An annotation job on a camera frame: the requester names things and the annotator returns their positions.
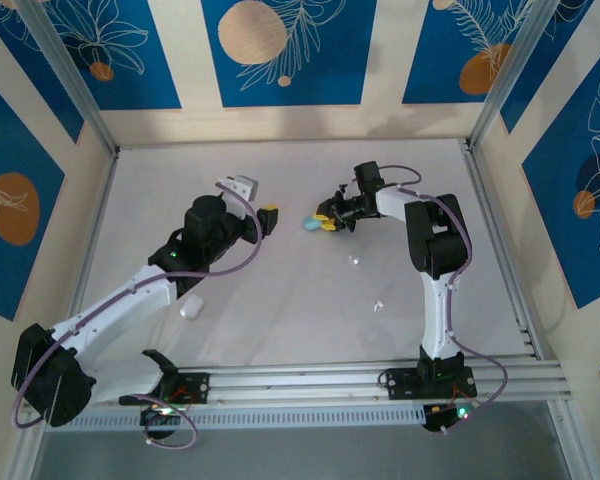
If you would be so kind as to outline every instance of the blue object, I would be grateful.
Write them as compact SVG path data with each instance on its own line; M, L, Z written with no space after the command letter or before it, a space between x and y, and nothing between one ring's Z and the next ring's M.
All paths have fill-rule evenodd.
M594 0L563 0L500 110L512 132Z
M238 0L201 3L224 107L360 104L376 0L263 0L260 6ZM237 10L227 15L237 4ZM267 31L259 32L258 18L267 12ZM228 27L233 21L244 22L241 18L254 18L251 37L235 39L234 44L258 36L284 35L284 30L276 31L276 25L284 24L284 48L265 63L243 65L247 62L240 62L235 50L235 60L232 59L218 32L225 15Z
M316 220L313 216L308 216L304 219L304 228L307 230L317 230L322 226L322 220Z
M42 6L100 109L181 108L147 0L54 0ZM76 141L82 117L17 11L1 3L0 38ZM89 66L95 61L110 67L113 78L94 77Z
M443 10L436 8L435 2L428 4L402 103L482 102L486 93L465 93L460 88L460 74L467 62L483 51L481 32L489 28L490 14L497 22L507 9L517 11L521 0L464 2ZM504 43L512 44L518 31L511 31Z
M39 216L37 226L36 223L33 224L35 230L29 229L33 237L23 240L25 244L16 246L7 243L0 236L0 316L8 320L13 320L20 304L60 192L64 173L0 96L0 176L13 173L23 175L35 187ZM33 201L31 192L23 191L22 188L15 186L4 192L10 196L6 200L11 199L16 203L16 207L9 204L0 206L0 227L4 228L6 224L9 231L23 231L17 223L23 218L18 217L18 213L22 213L17 207L18 196L26 193L29 201ZM29 212L36 215L35 209Z
M600 298L600 59L523 169L578 308Z
M0 3L0 38L67 134L78 141L84 120L16 10Z

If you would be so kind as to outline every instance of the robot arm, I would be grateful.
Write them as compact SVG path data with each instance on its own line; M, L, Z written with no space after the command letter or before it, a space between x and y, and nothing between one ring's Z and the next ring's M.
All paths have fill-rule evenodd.
M375 162L358 165L354 170L360 194L352 196L349 185L341 185L332 198L318 206L313 218L331 232L353 232L356 222L366 218L393 217L404 222L411 261L424 283L425 333L418 368L394 372L390 397L449 398L456 387L475 396L471 369L464 366L464 356L452 341L446 321L448 281L468 255L460 232L434 202L422 201L400 185L387 185ZM456 197L447 194L438 200L464 227Z
M257 183L246 177L225 178L220 184L245 201L255 197ZM159 352L148 350L119 362L98 357L125 331L182 297L204 277L178 273L208 273L210 265L239 239L256 243L255 222L268 236L277 224L277 208L261 208L256 216L248 216L244 204L230 195L197 198L185 214L184 227L174 231L127 284L50 330L38 324L26 329L18 343L11 384L20 389L38 360L69 333L24 394L49 425L64 425L89 404L123 395L152 393L170 398L187 379ZM79 329L80 322L96 311L100 313Z

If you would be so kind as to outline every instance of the small white piece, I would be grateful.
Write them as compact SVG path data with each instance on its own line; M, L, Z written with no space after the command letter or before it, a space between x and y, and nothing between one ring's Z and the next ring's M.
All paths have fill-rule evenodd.
M204 300L200 298L198 295L192 294L187 298L180 309L180 315L188 320L193 320L198 316L200 310L202 310L202 306L204 305Z
M243 175L237 175L235 178L225 177L218 180L221 185L231 190L236 195L242 197L247 202L252 202L256 198L258 191L258 182ZM227 212L232 213L240 220L244 220L247 210L244 205L232 195L222 197L227 205Z

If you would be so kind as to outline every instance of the aluminum frame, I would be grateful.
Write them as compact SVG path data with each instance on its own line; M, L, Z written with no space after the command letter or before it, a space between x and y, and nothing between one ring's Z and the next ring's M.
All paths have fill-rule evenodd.
M537 315L533 308L526 302L518 274L512 264L513 257L510 255L507 237L503 234L498 222L497 197L484 175L484 170L479 160L480 156L472 154L466 148L466 141L460 141L460 148L464 154L467 169L477 195L478 203L485 217L491 241L494 245L500 269L505 279L505 284L510 295L512 305L517 312L521 331L528 334L533 353L529 355L513 355L509 357L496 357L503 362L510 374L510 383L499 401L547 401L552 413L554 411L573 411L573 400L568 384L562 372L559 361L552 357L546 340L539 334L536 328ZM90 250L97 242L99 225L102 221L108 192L115 175L115 164L110 172L110 178L104 189L103 196L98 209L98 216L90 240ZM88 278L90 264L93 255L88 254L81 278L82 283ZM81 301L81 295L76 294L72 308L77 308ZM474 368L474 375L479 391L479 401L489 398L501 383L501 372L488 362L468 359L469 366ZM386 408L402 407L405 410L421 408L429 403L441 403L445 399L431 401L390 401L386 389L377 385L378 375L386 368L413 367L415 360L389 360L386 362L355 362L341 364L314 364L314 365L287 365L287 366L258 366L258 367L182 367L184 371L205 371L211 373L211 382L208 404L204 407L194 406L191 410L193 418L199 420L205 428L215 428L214 422L217 415L231 413L235 418L251 418L249 415L254 411L260 414L288 413L290 409L310 408L312 411L326 412L325 417L330 418L329 412L342 412L350 408L362 409L367 415L373 412L386 412ZM107 419L120 419L129 417L130 414L137 415L137 407L119 407L113 404L95 406L85 412L81 418L82 422L91 419L91 429L106 430L110 428ZM600 478L600 467L595 452L584 432L581 420L577 415L555 414L554 423L563 454L569 465L573 478ZM119 425L116 428L136 429L134 423L127 427L122 420L116 420ZM412 424L399 419L372 420L365 424ZM295 422L295 426L307 425L306 422ZM77 425L66 427L81 428ZM248 422L240 428L276 428L275 422L266 421ZM45 428L36 427L35 430L23 433L16 450L13 461L5 470L3 479L16 478L9 476L20 469L28 475L33 471L33 465L37 455L40 441Z
M113 135L100 115L100 109L78 68L71 60L58 32L44 11L40 2L35 0L13 0L20 18L29 29L31 36L40 47L40 51L66 90L69 98L88 123L102 145L112 156L118 152Z
M471 129L468 143L472 150L480 144L491 123L500 113L560 1L542 0L532 5L529 16L520 28L511 51L487 94L482 111Z

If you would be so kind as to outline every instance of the black clamp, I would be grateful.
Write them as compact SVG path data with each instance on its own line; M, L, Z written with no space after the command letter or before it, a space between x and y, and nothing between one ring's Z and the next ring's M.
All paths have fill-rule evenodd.
M268 236L278 223L278 208L264 207L258 210L258 221L263 236ZM209 271L212 263L222 256L239 239L255 243L254 219L247 216L241 220L227 212L221 196L198 197L184 218L184 227L175 230L165 245L149 257L149 265L157 265L165 272ZM178 277L178 298L195 287L202 278Z
M345 199L347 184L340 185L335 195L316 209L314 218L328 222L323 228L339 232L347 229L353 232L356 222L364 218L381 218L376 204L376 193L386 186L380 176L380 169L376 162L362 163L354 168L356 182L360 195Z

